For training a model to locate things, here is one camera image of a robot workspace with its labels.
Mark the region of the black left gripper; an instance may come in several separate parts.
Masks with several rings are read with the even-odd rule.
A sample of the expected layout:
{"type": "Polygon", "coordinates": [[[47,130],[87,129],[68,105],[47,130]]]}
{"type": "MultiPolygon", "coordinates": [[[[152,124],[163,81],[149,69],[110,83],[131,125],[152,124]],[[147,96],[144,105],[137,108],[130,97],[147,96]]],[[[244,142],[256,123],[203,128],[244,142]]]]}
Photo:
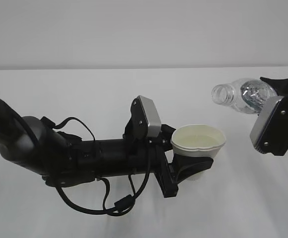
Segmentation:
{"type": "Polygon", "coordinates": [[[144,161],[150,162],[150,171],[161,188],[164,198],[175,197],[179,183],[196,181],[211,168],[214,160],[210,157],[188,157],[174,154],[169,164],[165,152],[173,149],[171,138],[175,128],[162,124],[158,137],[147,137],[147,123],[140,101],[135,98],[130,107],[131,117],[123,138],[126,142],[126,153],[144,150],[144,161]]]}

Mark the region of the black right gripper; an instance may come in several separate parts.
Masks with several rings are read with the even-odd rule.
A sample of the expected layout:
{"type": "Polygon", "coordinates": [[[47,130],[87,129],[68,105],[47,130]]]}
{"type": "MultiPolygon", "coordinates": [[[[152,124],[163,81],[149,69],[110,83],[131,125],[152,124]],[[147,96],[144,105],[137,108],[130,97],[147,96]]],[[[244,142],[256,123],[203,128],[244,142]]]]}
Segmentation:
{"type": "Polygon", "coordinates": [[[279,96],[283,96],[263,134],[265,147],[262,150],[266,154],[284,156],[288,150],[288,78],[260,77],[260,80],[270,85],[279,96]]]}

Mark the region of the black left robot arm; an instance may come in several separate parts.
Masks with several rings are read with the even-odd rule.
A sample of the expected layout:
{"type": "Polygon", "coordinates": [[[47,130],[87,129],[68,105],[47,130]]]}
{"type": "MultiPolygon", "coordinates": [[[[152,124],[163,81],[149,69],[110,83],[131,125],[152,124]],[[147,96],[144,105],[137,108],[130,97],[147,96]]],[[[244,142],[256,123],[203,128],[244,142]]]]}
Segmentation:
{"type": "Polygon", "coordinates": [[[138,96],[121,139],[84,141],[60,129],[48,118],[16,120],[12,109],[0,99],[0,154],[39,174],[46,185],[62,187],[92,182],[97,178],[153,173],[164,197],[177,195],[178,184],[211,168],[210,156],[183,156],[174,150],[174,128],[162,124],[152,100],[138,96]]]}

